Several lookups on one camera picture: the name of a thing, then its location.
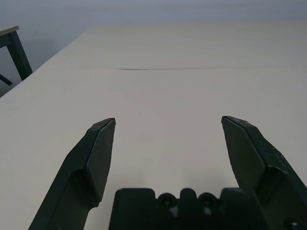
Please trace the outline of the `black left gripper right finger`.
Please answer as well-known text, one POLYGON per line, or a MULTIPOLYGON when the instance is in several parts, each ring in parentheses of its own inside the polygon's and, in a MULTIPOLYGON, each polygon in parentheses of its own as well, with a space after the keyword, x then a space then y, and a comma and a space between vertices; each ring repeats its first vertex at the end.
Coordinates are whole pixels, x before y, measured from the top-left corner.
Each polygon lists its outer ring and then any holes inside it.
POLYGON ((307 228, 307 188, 258 128, 231 116, 221 119, 230 164, 241 189, 254 200, 271 230, 307 228))

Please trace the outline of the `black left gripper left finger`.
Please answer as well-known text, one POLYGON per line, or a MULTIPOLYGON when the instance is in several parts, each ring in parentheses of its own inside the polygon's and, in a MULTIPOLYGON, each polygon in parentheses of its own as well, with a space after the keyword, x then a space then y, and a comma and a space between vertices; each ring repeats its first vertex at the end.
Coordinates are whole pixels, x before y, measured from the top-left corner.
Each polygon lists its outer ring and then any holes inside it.
POLYGON ((82 230, 99 206, 111 164, 116 122, 93 124, 68 153, 31 225, 31 230, 82 230))

